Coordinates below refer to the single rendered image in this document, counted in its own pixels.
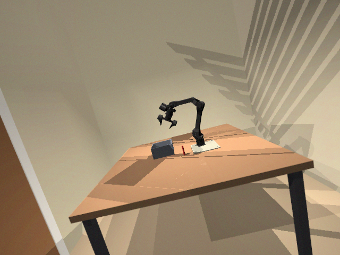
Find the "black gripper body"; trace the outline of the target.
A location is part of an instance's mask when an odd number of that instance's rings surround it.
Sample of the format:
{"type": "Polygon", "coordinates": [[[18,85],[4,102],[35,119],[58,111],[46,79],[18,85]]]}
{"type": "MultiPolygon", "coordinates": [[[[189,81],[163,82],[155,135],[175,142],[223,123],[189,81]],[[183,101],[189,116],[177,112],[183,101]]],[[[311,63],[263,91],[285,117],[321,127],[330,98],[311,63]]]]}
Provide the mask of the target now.
{"type": "Polygon", "coordinates": [[[172,123],[172,125],[176,126],[177,121],[176,121],[176,120],[173,120],[173,121],[172,121],[171,118],[172,118],[172,115],[170,116],[170,115],[167,115],[167,114],[166,114],[166,116],[165,116],[165,118],[164,118],[163,115],[160,115],[160,114],[159,114],[159,116],[158,116],[157,119],[158,119],[158,120],[162,120],[162,119],[163,119],[163,120],[169,121],[169,122],[172,123]]]}

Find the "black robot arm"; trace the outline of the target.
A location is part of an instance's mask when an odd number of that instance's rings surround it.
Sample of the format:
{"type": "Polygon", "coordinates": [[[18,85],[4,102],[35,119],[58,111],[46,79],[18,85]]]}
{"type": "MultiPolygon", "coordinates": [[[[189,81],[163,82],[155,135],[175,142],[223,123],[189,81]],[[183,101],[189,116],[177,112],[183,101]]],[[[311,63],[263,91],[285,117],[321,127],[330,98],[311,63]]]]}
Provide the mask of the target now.
{"type": "Polygon", "coordinates": [[[195,99],[194,97],[191,97],[191,98],[180,100],[180,101],[172,101],[169,103],[169,105],[162,103],[159,109],[166,112],[165,114],[171,116],[173,115],[173,112],[176,112],[176,110],[173,109],[174,107],[178,105],[186,104],[186,103],[193,103],[197,107],[197,118],[196,118],[195,128],[192,130],[192,135],[196,139],[196,143],[198,147],[204,146],[206,144],[203,138],[203,134],[201,133],[201,130],[200,130],[202,111],[205,106],[205,103],[203,101],[200,101],[198,99],[195,99]]]}

